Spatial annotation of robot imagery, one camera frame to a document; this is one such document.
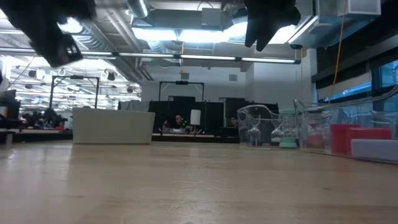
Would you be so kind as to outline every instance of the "wall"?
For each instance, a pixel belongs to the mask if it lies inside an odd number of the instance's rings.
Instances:
[[[313,102],[316,74],[316,50],[307,51],[301,65],[255,63],[246,72],[247,99],[257,103],[278,103],[279,108],[293,108],[294,100]]]
[[[179,67],[147,67],[147,71],[154,78],[154,82],[142,83],[142,101],[157,101],[159,99],[159,82],[175,82],[180,79]],[[239,68],[211,68],[185,67],[184,72],[190,74],[190,82],[205,83],[205,100],[218,102],[218,98],[244,98],[245,97],[245,73]],[[229,74],[238,75],[237,82],[229,81]],[[201,101],[201,92],[194,85],[176,85],[166,83],[162,85],[161,100],[167,101],[169,96],[194,96],[196,101]]]
[[[246,86],[245,86],[245,96],[246,100],[255,101],[254,100],[254,64],[252,64],[246,72]]]
[[[180,80],[180,68],[147,67],[154,82],[142,84],[142,101],[157,101],[159,81]],[[307,50],[301,65],[254,63],[246,73],[238,68],[185,67],[190,82],[205,82],[205,100],[217,102],[218,98],[245,98],[257,103],[278,103],[279,108],[293,108],[293,100],[316,102],[316,89],[311,76],[317,73],[317,52]],[[229,74],[237,74],[238,81],[230,82]],[[162,92],[161,100],[169,96],[194,96],[201,101],[201,93],[193,86],[169,85]]]

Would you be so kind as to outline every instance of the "pink container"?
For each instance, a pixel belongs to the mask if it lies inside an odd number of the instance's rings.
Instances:
[[[332,124],[330,126],[332,154],[347,155],[347,130],[359,128],[358,124]]]

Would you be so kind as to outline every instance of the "hourglass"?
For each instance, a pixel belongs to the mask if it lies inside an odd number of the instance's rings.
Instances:
[[[252,126],[252,128],[248,131],[249,144],[252,146],[262,146],[261,132],[258,129],[258,126],[261,123],[261,115],[250,114],[249,120]]]

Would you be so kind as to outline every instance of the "desk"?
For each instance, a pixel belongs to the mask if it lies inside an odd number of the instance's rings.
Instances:
[[[239,144],[239,138],[215,138],[213,135],[193,134],[152,134],[152,141],[201,142]]]
[[[238,144],[15,144],[0,150],[0,217],[2,224],[398,223],[397,171]]]

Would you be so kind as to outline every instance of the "light fixture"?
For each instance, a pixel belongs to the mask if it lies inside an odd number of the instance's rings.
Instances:
[[[31,78],[36,78],[36,70],[30,70],[27,75]]]
[[[127,86],[127,92],[133,93],[134,89],[131,86]]]
[[[81,52],[82,55],[93,55],[93,56],[113,56],[112,52],[94,52],[94,51],[82,51]]]
[[[228,41],[229,37],[222,31],[183,30],[180,40],[187,43],[220,43]]]
[[[248,29],[248,22],[240,22],[224,30],[224,33],[229,38],[243,37],[246,35]],[[297,28],[294,25],[280,28],[273,38],[269,41],[269,44],[284,44],[295,34]]]
[[[78,34],[83,30],[83,26],[74,18],[69,17],[66,24],[58,24],[59,28],[71,34]]]
[[[114,76],[114,72],[108,72],[108,80],[109,81],[114,81],[116,78]]]
[[[120,53],[119,55],[128,57],[174,58],[172,54]]]
[[[242,62],[262,62],[262,63],[299,63],[298,60],[277,59],[277,58],[242,58]]]
[[[247,21],[240,22],[224,30],[224,33],[228,35],[229,38],[242,37],[246,35],[247,29],[248,29],[248,22]]]
[[[141,29],[132,28],[138,39],[146,41],[177,40],[177,35],[171,29]]]
[[[59,76],[64,76],[66,74],[66,71],[64,68],[61,68],[60,70],[58,70],[58,75]]]
[[[67,89],[69,91],[80,91],[80,88],[78,86],[74,86],[74,85],[68,85]]]
[[[319,19],[318,16],[314,16],[303,28],[301,28],[292,38],[288,40],[288,43],[294,42],[298,37],[300,37],[308,28],[312,26],[317,20]]]
[[[207,59],[207,60],[235,60],[235,57],[211,56],[211,55],[181,55],[183,59]]]

